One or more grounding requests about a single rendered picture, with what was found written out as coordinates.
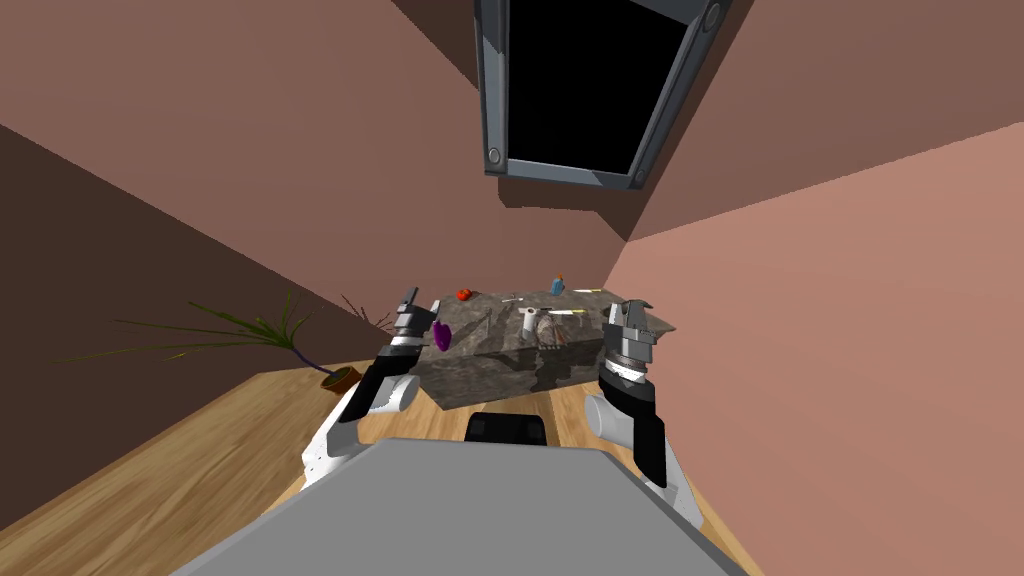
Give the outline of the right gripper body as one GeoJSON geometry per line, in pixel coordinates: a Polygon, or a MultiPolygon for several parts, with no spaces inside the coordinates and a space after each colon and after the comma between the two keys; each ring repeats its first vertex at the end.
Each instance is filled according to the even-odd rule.
{"type": "Polygon", "coordinates": [[[653,361],[653,346],[658,338],[655,332],[605,323],[603,336],[606,356],[626,358],[642,364],[653,361]]]}

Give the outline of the grey stone table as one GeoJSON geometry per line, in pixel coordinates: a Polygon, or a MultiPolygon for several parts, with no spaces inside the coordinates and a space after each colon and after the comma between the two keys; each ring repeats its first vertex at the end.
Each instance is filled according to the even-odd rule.
{"type": "Polygon", "coordinates": [[[412,372],[443,410],[595,381],[604,357],[603,324],[621,300],[609,291],[571,289],[557,296],[477,293],[469,301],[445,296],[438,319],[451,328],[451,346],[441,352],[428,339],[412,372]],[[540,310],[527,340],[520,336],[523,307],[540,310]],[[552,308],[587,314],[545,312],[552,308]]]}

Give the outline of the green plant in brown pot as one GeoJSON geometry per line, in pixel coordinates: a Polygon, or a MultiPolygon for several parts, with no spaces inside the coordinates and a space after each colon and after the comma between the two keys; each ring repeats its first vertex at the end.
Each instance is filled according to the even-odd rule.
{"type": "Polygon", "coordinates": [[[338,369],[329,369],[324,365],[313,362],[298,348],[296,343],[297,332],[313,315],[311,313],[308,313],[305,316],[295,320],[293,318],[293,315],[294,312],[297,310],[297,304],[292,301],[291,296],[286,297],[281,319],[278,322],[271,322],[262,316],[258,316],[252,321],[247,321],[231,314],[216,311],[214,308],[210,308],[193,301],[189,301],[188,305],[194,308],[200,310],[206,314],[209,314],[219,320],[226,321],[231,325],[231,327],[229,329],[209,329],[209,328],[196,328],[196,327],[118,319],[116,321],[118,324],[168,330],[180,333],[212,335],[212,336],[218,336],[220,339],[218,341],[202,341],[193,343],[163,344],[163,345],[144,345],[144,346],[131,347],[118,351],[114,349],[87,356],[78,356],[74,358],[69,358],[67,362],[71,363],[71,362],[91,360],[105,356],[113,356],[118,353],[123,354],[129,352],[162,351],[162,349],[173,349],[175,354],[172,355],[170,358],[178,359],[188,354],[197,353],[203,349],[219,349],[219,348],[230,348],[230,347],[242,347],[242,346],[261,346],[261,347],[270,347],[275,349],[285,349],[293,354],[304,366],[323,373],[324,378],[321,381],[319,387],[324,390],[331,390],[337,395],[342,395],[345,392],[356,387],[357,384],[362,379],[362,373],[356,368],[342,367],[338,369]]]}

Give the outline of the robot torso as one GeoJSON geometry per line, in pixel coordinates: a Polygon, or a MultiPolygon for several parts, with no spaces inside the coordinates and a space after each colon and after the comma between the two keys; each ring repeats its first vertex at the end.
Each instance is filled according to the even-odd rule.
{"type": "Polygon", "coordinates": [[[746,576],[611,455],[392,438],[172,576],[746,576]]]}

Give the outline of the grey framed dark window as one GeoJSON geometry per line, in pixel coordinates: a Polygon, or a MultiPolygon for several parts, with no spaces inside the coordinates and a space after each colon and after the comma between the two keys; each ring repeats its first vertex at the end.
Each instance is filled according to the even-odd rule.
{"type": "Polygon", "coordinates": [[[733,0],[474,0],[488,175],[640,189],[733,0]]]}

